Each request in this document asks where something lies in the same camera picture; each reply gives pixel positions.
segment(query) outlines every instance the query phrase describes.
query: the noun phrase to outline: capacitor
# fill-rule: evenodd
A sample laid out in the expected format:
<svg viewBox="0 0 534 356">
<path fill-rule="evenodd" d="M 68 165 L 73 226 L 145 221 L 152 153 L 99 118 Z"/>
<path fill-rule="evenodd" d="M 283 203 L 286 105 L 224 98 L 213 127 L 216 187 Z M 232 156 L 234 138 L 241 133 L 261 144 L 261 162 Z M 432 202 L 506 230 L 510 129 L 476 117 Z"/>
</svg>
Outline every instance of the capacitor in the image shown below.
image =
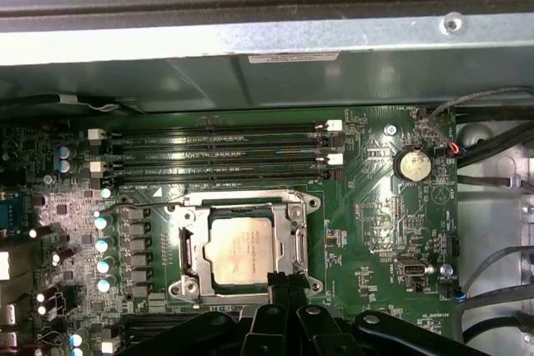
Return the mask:
<svg viewBox="0 0 534 356">
<path fill-rule="evenodd" d="M 94 226 L 97 229 L 103 230 L 105 229 L 109 224 L 113 222 L 113 217 L 109 214 L 106 214 L 105 216 L 99 216 L 94 219 Z"/>
<path fill-rule="evenodd" d="M 32 228 L 28 231 L 30 238 L 41 238 L 52 233 L 52 228 L 49 225 L 43 225 L 41 227 Z"/>
<path fill-rule="evenodd" d="M 107 293 L 111 287 L 117 284 L 117 279 L 114 275 L 106 275 L 103 279 L 98 281 L 97 290 L 101 293 Z"/>
<path fill-rule="evenodd" d="M 37 308 L 37 313 L 39 313 L 39 315 L 41 316 L 44 316 L 50 313 L 55 308 L 56 308 L 56 298 L 50 298 L 45 303 L 41 303 L 41 305 Z"/>
<path fill-rule="evenodd" d="M 82 343 L 87 342 L 88 338 L 89 331 L 85 328 L 79 328 L 76 330 L 75 333 L 70 336 L 70 339 L 68 341 L 70 343 L 70 346 L 79 347 L 82 345 Z"/>
<path fill-rule="evenodd" d="M 55 182 L 56 182 L 56 178 L 54 178 L 52 175 L 48 175 L 48 174 L 47 174 L 47 175 L 45 175 L 45 176 L 43 177 L 43 183 L 44 183 L 45 185 L 52 185 L 52 184 L 55 183 Z"/>
<path fill-rule="evenodd" d="M 43 291 L 39 292 L 36 296 L 36 300 L 39 302 L 39 303 L 42 303 L 44 302 L 45 300 L 48 300 L 50 299 L 52 296 L 54 296 L 56 294 L 56 292 L 58 292 L 59 289 L 58 287 L 50 287 L 50 288 L 46 288 L 44 289 Z"/>
<path fill-rule="evenodd" d="M 66 158 L 73 158 L 76 156 L 76 149 L 71 148 L 70 146 L 60 146 L 56 151 L 56 154 L 62 160 Z"/>
<path fill-rule="evenodd" d="M 104 237 L 99 239 L 95 244 L 94 247 L 97 249 L 100 253 L 105 253 L 108 251 L 109 248 L 111 248 L 114 244 L 114 240 L 111 237 Z"/>
<path fill-rule="evenodd" d="M 89 356 L 91 354 L 91 348 L 89 344 L 82 343 L 78 348 L 74 348 L 70 352 L 70 356 Z"/>
<path fill-rule="evenodd" d="M 58 163 L 58 171 L 60 173 L 69 173 L 76 169 L 76 164 L 73 162 L 68 162 L 67 160 L 60 160 Z"/>
<path fill-rule="evenodd" d="M 395 174 L 412 183 L 419 183 L 431 175 L 432 161 L 421 148 L 409 147 L 395 156 Z"/>
<path fill-rule="evenodd" d="M 106 274 L 111 268 L 115 267 L 115 259 L 111 256 L 107 256 L 103 260 L 97 263 L 97 271 L 101 274 Z"/>
<path fill-rule="evenodd" d="M 103 188 L 100 191 L 100 196 L 102 197 L 102 199 L 109 199 L 111 198 L 111 195 L 112 195 L 112 192 L 111 192 L 111 189 L 109 188 Z"/>
<path fill-rule="evenodd" d="M 62 251 L 54 252 L 54 253 L 52 253 L 52 263 L 59 264 L 62 261 L 74 256 L 74 254 L 75 254 L 75 252 L 71 248 L 66 248 L 66 249 L 64 249 Z"/>
</svg>

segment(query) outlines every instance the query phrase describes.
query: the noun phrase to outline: green circuit board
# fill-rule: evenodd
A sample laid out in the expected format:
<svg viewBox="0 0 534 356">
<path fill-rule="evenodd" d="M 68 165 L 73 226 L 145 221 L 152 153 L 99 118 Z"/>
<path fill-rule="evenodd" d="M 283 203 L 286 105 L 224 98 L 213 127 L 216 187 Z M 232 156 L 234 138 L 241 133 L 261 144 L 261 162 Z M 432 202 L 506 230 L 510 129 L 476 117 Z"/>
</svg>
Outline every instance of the green circuit board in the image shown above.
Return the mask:
<svg viewBox="0 0 534 356">
<path fill-rule="evenodd" d="M 289 127 L 332 119 L 343 122 L 344 142 L 338 151 L 343 153 L 344 160 L 342 175 L 336 179 L 267 181 L 258 178 L 240 182 L 236 178 L 217 185 L 158 180 L 123 185 L 113 191 L 110 198 L 103 198 L 100 189 L 94 188 L 91 179 L 82 174 L 92 161 L 101 159 L 90 154 L 85 145 L 90 128 L 146 133 L 176 127 Z M 310 299 L 312 303 L 334 306 L 346 317 L 366 309 L 384 310 L 450 336 L 448 318 L 454 300 L 441 297 L 436 286 L 441 280 L 457 279 L 457 254 L 447 246 L 448 241 L 457 240 L 456 161 L 435 152 L 442 150 L 444 144 L 421 117 L 421 108 L 385 106 L 178 113 L 80 118 L 60 124 L 63 125 L 60 129 L 5 129 L 4 137 L 17 144 L 17 163 L 26 170 L 26 183 L 21 187 L 23 209 L 28 213 L 25 219 L 30 219 L 29 211 L 38 207 L 36 213 L 41 224 L 59 224 L 62 229 L 62 234 L 43 240 L 44 259 L 65 240 L 65 233 L 77 250 L 73 261 L 56 268 L 47 265 L 36 271 L 39 286 L 49 285 L 61 277 L 78 285 L 78 307 L 67 316 L 71 329 L 114 323 L 125 313 L 199 311 L 191 304 L 171 299 L 167 292 L 169 283 L 180 277 L 178 234 L 169 216 L 160 209 L 154 209 L 149 217 L 152 277 L 148 297 L 129 296 L 131 275 L 120 267 L 118 287 L 108 293 L 97 291 L 97 281 L 102 277 L 95 265 L 102 255 L 93 246 L 98 239 L 93 224 L 95 211 L 124 201 L 165 203 L 188 192 L 215 187 L 219 191 L 293 188 L 322 200 L 320 210 L 308 216 L 309 273 L 324 284 L 321 293 Z M 453 113 L 443 115 L 439 124 L 443 132 L 454 135 Z M 147 146 L 154 147 L 154 153 L 158 152 L 158 141 L 149 137 L 140 136 L 136 140 L 146 142 Z M 76 149 L 71 162 L 72 173 L 57 171 L 57 148 L 61 146 Z M 407 148 L 423 149 L 429 154 L 428 178 L 411 182 L 395 173 L 395 157 Z M 284 157 L 284 151 L 280 151 L 280 155 Z M 157 166 L 150 170 L 158 177 L 165 176 L 168 171 Z M 45 176 L 53 177 L 53 181 L 47 181 Z M 46 198 L 46 206 L 36 206 L 34 199 L 38 196 Z M 117 246 L 107 255 L 122 260 L 124 254 L 121 253 L 125 252 L 120 240 L 123 224 L 119 221 L 106 229 L 106 235 L 117 239 Z M 398 258 L 423 258 L 433 270 L 429 269 L 414 286 L 400 273 Z M 446 278 L 440 275 L 440 266 L 445 263 L 454 268 L 454 273 Z M 237 311 L 240 306 L 201 306 L 200 310 L 205 308 Z"/>
</svg>

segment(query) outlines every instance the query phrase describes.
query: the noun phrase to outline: screw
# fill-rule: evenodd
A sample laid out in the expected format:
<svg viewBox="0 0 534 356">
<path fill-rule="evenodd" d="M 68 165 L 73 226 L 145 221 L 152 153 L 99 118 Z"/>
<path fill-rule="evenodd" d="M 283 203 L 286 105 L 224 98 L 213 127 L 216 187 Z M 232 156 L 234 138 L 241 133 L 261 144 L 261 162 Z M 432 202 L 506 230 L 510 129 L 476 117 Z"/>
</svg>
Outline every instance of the screw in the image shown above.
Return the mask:
<svg viewBox="0 0 534 356">
<path fill-rule="evenodd" d="M 397 133 L 397 127 L 393 124 L 387 124 L 385 127 L 384 127 L 384 134 L 389 136 L 389 137 L 392 137 L 393 135 L 395 135 Z"/>
<path fill-rule="evenodd" d="M 294 206 L 293 208 L 290 209 L 290 217 L 291 218 L 298 218 L 302 215 L 302 210 L 300 210 L 300 208 Z"/>
<path fill-rule="evenodd" d="M 452 274 L 454 274 L 454 268 L 450 264 L 443 264 L 440 267 L 440 274 L 443 277 L 450 277 Z"/>
<path fill-rule="evenodd" d="M 449 13 L 441 21 L 441 31 L 447 35 L 457 33 L 463 28 L 462 15 L 459 13 Z"/>
<path fill-rule="evenodd" d="M 185 283 L 185 290 L 188 293 L 195 293 L 199 289 L 199 285 L 196 283 L 196 281 L 190 280 L 187 283 Z"/>
<path fill-rule="evenodd" d="M 364 321 L 368 324 L 378 324 L 380 319 L 372 314 L 368 314 L 364 317 Z"/>
<path fill-rule="evenodd" d="M 318 308 L 317 306 L 309 306 L 306 309 L 306 313 L 307 314 L 311 314 L 311 315 L 319 314 L 320 313 L 320 308 Z"/>
</svg>

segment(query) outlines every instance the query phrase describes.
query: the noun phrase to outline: solid capacitor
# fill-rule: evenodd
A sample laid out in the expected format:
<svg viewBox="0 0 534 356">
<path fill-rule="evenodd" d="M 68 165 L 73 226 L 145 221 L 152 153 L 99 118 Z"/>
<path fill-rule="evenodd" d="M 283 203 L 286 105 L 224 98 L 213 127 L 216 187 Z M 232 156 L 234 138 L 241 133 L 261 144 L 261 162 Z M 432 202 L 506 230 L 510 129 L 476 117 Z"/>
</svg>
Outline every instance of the solid capacitor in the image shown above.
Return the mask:
<svg viewBox="0 0 534 356">
<path fill-rule="evenodd" d="M 99 239 L 95 244 L 94 247 L 97 249 L 100 253 L 105 253 L 108 251 L 109 248 L 111 248 L 114 244 L 114 240 L 111 237 L 104 237 Z"/>
<path fill-rule="evenodd" d="M 70 342 L 70 346 L 78 347 L 82 343 L 87 342 L 88 338 L 89 331 L 85 328 L 79 328 L 76 330 L 75 333 L 70 336 L 70 339 L 68 341 Z"/>
<path fill-rule="evenodd" d="M 106 274 L 113 267 L 115 267 L 115 259 L 111 256 L 107 256 L 97 263 L 97 271 L 101 274 Z"/>
<path fill-rule="evenodd" d="M 117 283 L 117 279 L 114 275 L 106 275 L 105 278 L 101 279 L 97 283 L 97 289 L 101 293 L 107 293 L 111 289 L 111 287 L 115 286 Z"/>
</svg>

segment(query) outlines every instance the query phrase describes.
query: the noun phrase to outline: ram slot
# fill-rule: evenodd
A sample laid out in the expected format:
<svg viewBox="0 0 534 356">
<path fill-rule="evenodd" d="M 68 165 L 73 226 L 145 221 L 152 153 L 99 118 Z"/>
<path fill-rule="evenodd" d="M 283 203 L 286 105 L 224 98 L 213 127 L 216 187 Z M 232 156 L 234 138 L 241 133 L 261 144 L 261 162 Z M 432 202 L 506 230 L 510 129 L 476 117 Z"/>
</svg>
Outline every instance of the ram slot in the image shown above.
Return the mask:
<svg viewBox="0 0 534 356">
<path fill-rule="evenodd" d="M 155 136 L 176 137 L 184 135 L 274 135 L 274 134 L 308 134 L 316 133 L 317 125 L 300 124 L 300 125 L 264 125 L 251 127 L 212 127 L 212 128 L 162 128 L 147 129 L 139 131 L 124 131 L 113 133 L 114 138 L 153 138 Z"/>
<path fill-rule="evenodd" d="M 157 166 L 160 168 L 187 168 L 187 167 L 197 167 L 197 166 L 209 166 L 209 167 L 218 167 L 218 166 L 228 166 L 228 165 L 238 165 L 241 164 L 292 164 L 292 163 L 316 163 L 321 159 L 320 155 L 315 153 L 305 153 L 303 155 L 266 155 L 263 157 L 240 157 L 240 155 L 231 156 L 227 158 L 221 158 L 220 155 L 213 158 L 182 158 L 182 159 L 172 159 L 166 158 L 165 156 L 170 156 L 170 154 L 158 153 L 156 156 L 161 157 L 160 159 L 154 159 L 153 156 L 150 158 L 144 159 L 143 157 L 133 157 L 130 160 L 122 162 L 122 168 L 145 168 L 149 166 Z"/>
<path fill-rule="evenodd" d="M 148 184 L 181 184 L 181 183 L 246 183 L 264 181 L 285 181 L 285 180 L 318 180 L 335 179 L 339 180 L 342 170 L 302 171 L 283 172 L 267 174 L 185 174 L 185 175 L 147 175 L 143 177 L 120 177 L 116 178 L 118 185 L 148 185 Z"/>
</svg>

